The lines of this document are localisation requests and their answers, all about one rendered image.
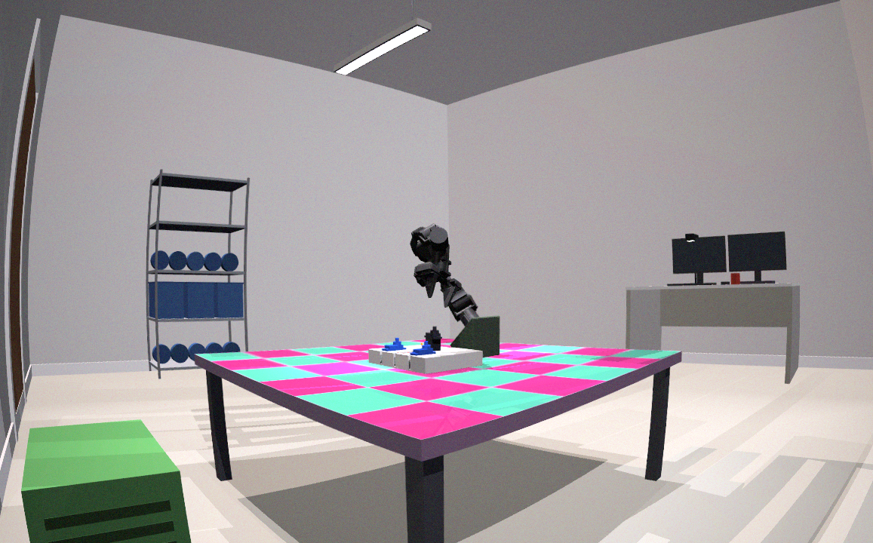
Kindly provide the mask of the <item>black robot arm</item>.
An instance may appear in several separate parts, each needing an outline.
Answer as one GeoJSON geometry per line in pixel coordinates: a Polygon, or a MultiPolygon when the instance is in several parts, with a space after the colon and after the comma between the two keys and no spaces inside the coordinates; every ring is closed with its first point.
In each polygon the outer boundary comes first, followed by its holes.
{"type": "MultiPolygon", "coordinates": [[[[447,231],[439,225],[433,223],[426,228],[423,226],[419,227],[411,232],[411,236],[410,247],[414,252],[414,255],[418,256],[421,261],[428,262],[429,260],[432,260],[432,256],[435,254],[449,256],[449,236],[447,236],[447,231]]],[[[417,283],[419,283],[421,287],[425,287],[425,281],[422,281],[420,276],[416,274],[416,267],[414,269],[414,276],[417,283]]],[[[456,295],[451,299],[449,307],[451,314],[456,318],[456,322],[461,321],[465,326],[471,319],[480,317],[475,313],[478,306],[475,304],[473,296],[471,296],[470,293],[465,293],[463,288],[456,292],[456,295]],[[470,305],[472,306],[469,307],[470,305]],[[465,309],[466,307],[468,308],[465,309]],[[465,310],[463,311],[463,309],[465,310]]]]}

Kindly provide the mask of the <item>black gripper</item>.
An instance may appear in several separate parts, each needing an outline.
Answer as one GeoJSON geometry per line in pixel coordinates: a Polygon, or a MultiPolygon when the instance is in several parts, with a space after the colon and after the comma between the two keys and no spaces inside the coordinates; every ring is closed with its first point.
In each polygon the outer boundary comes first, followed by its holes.
{"type": "Polygon", "coordinates": [[[422,281],[425,281],[427,298],[432,298],[436,281],[441,283],[440,291],[444,294],[445,307],[449,307],[456,292],[463,288],[463,283],[456,281],[456,278],[447,280],[447,276],[451,276],[449,265],[451,265],[449,256],[435,254],[432,256],[432,260],[416,266],[416,274],[420,276],[422,281]]]}

